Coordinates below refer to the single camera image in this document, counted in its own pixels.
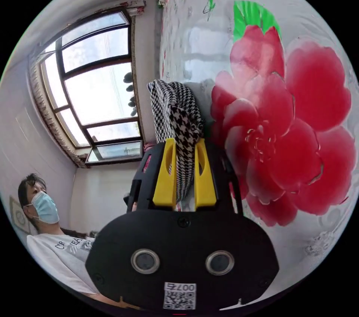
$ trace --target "person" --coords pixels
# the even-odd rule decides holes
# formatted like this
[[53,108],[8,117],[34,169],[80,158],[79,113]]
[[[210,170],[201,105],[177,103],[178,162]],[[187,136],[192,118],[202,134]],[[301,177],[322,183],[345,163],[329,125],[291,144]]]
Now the person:
[[27,236],[34,260],[52,277],[94,300],[119,307],[139,309],[100,294],[85,267],[94,238],[60,227],[57,207],[47,194],[46,184],[36,174],[23,179],[18,188],[21,207],[37,235]]

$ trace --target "window pane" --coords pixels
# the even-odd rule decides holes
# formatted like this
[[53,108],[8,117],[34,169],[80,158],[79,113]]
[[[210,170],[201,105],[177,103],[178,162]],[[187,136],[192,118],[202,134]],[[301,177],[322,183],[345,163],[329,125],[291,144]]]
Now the window pane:
[[57,107],[67,105],[67,100],[61,86],[55,54],[45,60],[42,64],[42,69],[46,71],[44,80],[52,107],[56,109]]
[[54,41],[52,44],[50,44],[46,49],[45,52],[55,51],[56,47],[56,41]]
[[128,54],[128,28],[98,34],[62,51],[65,72],[94,61]]
[[123,82],[130,71],[131,63],[105,66],[65,81],[83,125],[130,117],[133,108],[128,103],[134,93],[126,91],[130,84]]
[[115,140],[117,138],[139,137],[139,128],[136,121],[115,125],[98,126],[88,129],[95,141]]
[[127,160],[142,157],[141,141],[94,147],[88,162]]
[[94,31],[120,24],[126,24],[126,20],[123,18],[122,13],[107,15],[96,20],[89,21],[88,23],[83,24],[65,34],[62,37],[62,45],[64,46],[71,41]]
[[59,112],[57,116],[59,117],[62,127],[69,134],[70,138],[73,140],[75,145],[77,146],[89,145],[85,135],[82,133],[70,109],[66,109],[64,111]]

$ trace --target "red flower painting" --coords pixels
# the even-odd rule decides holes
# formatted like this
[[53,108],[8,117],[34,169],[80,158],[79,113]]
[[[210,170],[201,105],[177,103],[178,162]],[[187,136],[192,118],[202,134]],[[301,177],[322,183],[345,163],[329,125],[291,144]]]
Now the red flower painting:
[[307,42],[287,58],[274,27],[247,26],[212,90],[213,140],[224,147],[243,199],[268,226],[298,210],[342,203],[356,162],[340,124],[351,108],[344,68],[331,48]]

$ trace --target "window frame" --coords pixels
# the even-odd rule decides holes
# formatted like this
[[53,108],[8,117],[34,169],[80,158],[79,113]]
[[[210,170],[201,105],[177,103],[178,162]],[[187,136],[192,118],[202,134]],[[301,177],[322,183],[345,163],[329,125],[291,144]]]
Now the window frame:
[[100,160],[100,161],[88,161],[92,151],[94,151],[94,153],[96,155],[100,154],[100,152],[98,151],[98,147],[110,146],[110,145],[119,145],[119,143],[101,144],[101,145],[94,146],[94,147],[91,148],[89,154],[86,157],[85,165],[86,166],[101,166],[101,165],[123,164],[123,163],[126,163],[126,162],[141,161],[142,157],[143,157],[143,140],[138,138],[137,140],[134,140],[134,141],[126,141],[126,142],[122,142],[122,143],[127,143],[127,142],[140,142],[140,146],[141,146],[141,148],[140,148],[140,152],[141,152],[140,157],[135,157],[135,158],[130,158],[130,159],[125,159],[125,158],[118,157],[118,158],[114,158],[112,160],[111,159],[107,159],[107,160],[103,159],[103,160]]
[[[116,13],[121,13],[125,23],[124,24],[117,24],[117,25],[113,25],[110,27],[105,27],[105,28],[101,28],[99,30],[93,31],[91,33],[85,34],[77,39],[74,39],[73,41],[65,44],[64,46],[62,46],[62,37],[67,34],[69,31],[76,29],[77,27],[86,24],[88,22],[91,22],[93,20],[96,20],[98,18],[104,17],[104,16],[108,16],[108,15],[113,15]],[[71,103],[66,85],[65,85],[65,81],[67,79],[70,79],[74,76],[80,75],[82,73],[88,72],[88,71],[92,71],[92,70],[96,70],[98,68],[101,67],[106,67],[106,66],[111,66],[111,65],[118,65],[118,64],[124,64],[124,63],[131,63],[132,64],[132,36],[131,36],[131,25],[132,25],[132,21],[131,21],[131,17],[129,16],[127,10],[124,7],[115,7],[115,8],[110,8],[107,9],[105,11],[99,11],[96,12],[92,15],[89,15],[85,18],[82,18],[80,20],[78,20],[77,22],[68,25],[65,29],[63,29],[60,33],[58,33],[57,35],[54,36],[53,39],[51,39],[46,46],[50,46],[51,44],[55,43],[55,50],[54,51],[49,51],[46,52],[45,49],[43,50],[43,52],[38,56],[37,58],[37,66],[40,72],[40,80],[41,80],[41,84],[43,86],[43,89],[45,91],[45,96],[46,99],[49,103],[50,109],[53,113],[53,115],[55,116],[55,119],[57,121],[57,123],[59,124],[61,130],[64,132],[65,136],[68,138],[68,140],[70,141],[71,145],[75,148],[76,151],[81,151],[83,149],[88,149],[90,148],[90,152],[92,151],[93,148],[97,147],[97,146],[105,146],[105,145],[113,145],[113,144],[119,144],[119,143],[126,143],[126,142],[134,142],[134,141],[141,141],[142,142],[142,146],[143,146],[143,133],[142,133],[142,129],[141,129],[141,124],[140,124],[140,120],[139,120],[139,115],[137,114],[137,116],[133,116],[133,117],[127,117],[127,118],[120,118],[120,119],[115,119],[115,120],[108,120],[108,121],[103,121],[103,122],[96,122],[96,123],[92,123],[92,124],[81,124],[77,113]],[[105,32],[109,32],[109,31],[114,31],[114,30],[119,30],[119,29],[123,29],[123,28],[127,28],[128,29],[128,53],[126,55],[118,55],[118,56],[114,56],[114,57],[110,57],[110,58],[105,58],[102,60],[97,60],[88,64],[85,64],[83,66],[80,66],[76,69],[70,70],[68,72],[65,72],[65,68],[64,68],[64,61],[63,61],[63,57],[62,57],[62,51],[66,48],[68,48],[71,45],[74,45],[80,41],[83,41],[85,39],[88,39],[89,37],[98,35],[98,34],[102,34]],[[50,57],[52,54],[55,54],[56,56],[56,64],[57,64],[57,68],[58,68],[58,73],[59,73],[59,77],[60,77],[60,82],[61,82],[61,87],[62,90],[65,94],[65,98],[67,101],[67,104],[61,107],[57,107],[54,108],[52,102],[55,101],[52,95],[52,91],[50,86],[48,86],[48,82],[46,79],[47,76],[44,76],[47,74],[46,71],[43,71],[43,64],[45,63],[45,60]],[[136,106],[138,105],[138,96],[137,96],[137,92],[134,89],[133,91],[134,96],[135,96],[135,102],[136,102]],[[61,122],[60,117],[58,116],[58,113],[64,110],[70,109],[71,113],[74,116],[74,119],[77,123],[77,125],[79,126],[81,132],[83,133],[83,135],[85,136],[86,140],[88,141],[88,145],[77,145],[75,143],[75,141],[73,141],[73,139],[71,138],[72,133],[71,131],[68,131],[68,129],[66,129],[66,127],[63,125],[63,123]],[[108,125],[113,125],[113,124],[121,124],[121,123],[126,123],[126,122],[137,122],[138,124],[138,130],[139,130],[139,136],[136,137],[129,137],[129,138],[118,138],[118,139],[113,139],[113,140],[105,140],[105,141],[94,141],[92,139],[92,136],[90,135],[90,133],[88,132],[88,128],[93,128],[93,127],[101,127],[101,126],[108,126]],[[130,160],[121,160],[118,162],[103,162],[101,164],[111,164],[111,163],[120,163],[120,162],[129,162]]]

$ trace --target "face mask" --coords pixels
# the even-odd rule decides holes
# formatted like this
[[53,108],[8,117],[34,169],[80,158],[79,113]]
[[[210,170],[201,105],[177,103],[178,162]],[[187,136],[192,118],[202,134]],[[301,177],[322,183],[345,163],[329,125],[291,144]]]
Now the face mask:
[[34,216],[34,218],[38,218],[42,222],[51,224],[59,222],[60,218],[57,213],[56,205],[47,193],[42,191],[37,193],[30,205],[35,207],[38,214],[38,217]]

